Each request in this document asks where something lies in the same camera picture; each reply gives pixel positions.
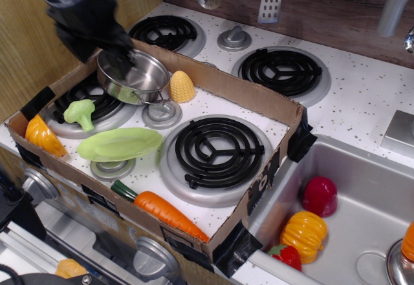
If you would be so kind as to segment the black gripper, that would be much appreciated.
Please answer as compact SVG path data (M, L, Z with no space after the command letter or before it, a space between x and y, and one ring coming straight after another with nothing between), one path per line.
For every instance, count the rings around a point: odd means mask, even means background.
M105 72L112 79L125 80L128 66L136 65L136 52L122 25L116 22L113 0L86 0L73 6L49 5L56 34L69 51L85 63L97 48L103 52Z

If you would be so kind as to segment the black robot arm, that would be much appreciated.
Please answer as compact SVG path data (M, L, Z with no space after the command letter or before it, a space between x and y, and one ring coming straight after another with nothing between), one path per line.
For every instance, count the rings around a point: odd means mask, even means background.
M125 79L135 66L134 47L115 17L116 0L45 0L56 34L85 63L97 48L106 55L113 76Z

